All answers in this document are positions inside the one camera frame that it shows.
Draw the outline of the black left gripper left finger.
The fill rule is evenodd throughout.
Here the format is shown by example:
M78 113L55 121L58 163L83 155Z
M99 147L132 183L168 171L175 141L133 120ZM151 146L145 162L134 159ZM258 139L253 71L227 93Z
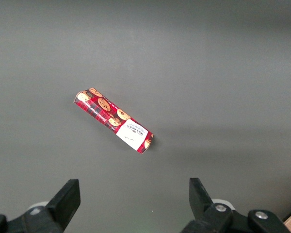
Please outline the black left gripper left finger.
M78 179L70 179L46 204L7 221L0 214L0 233L62 233L81 203Z

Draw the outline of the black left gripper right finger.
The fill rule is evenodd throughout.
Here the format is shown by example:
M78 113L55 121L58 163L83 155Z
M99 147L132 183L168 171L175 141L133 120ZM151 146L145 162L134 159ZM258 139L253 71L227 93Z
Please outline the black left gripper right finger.
M215 203L199 178L189 180L189 203L194 220L183 233L289 233L284 222L274 213L255 209L247 216L228 205Z

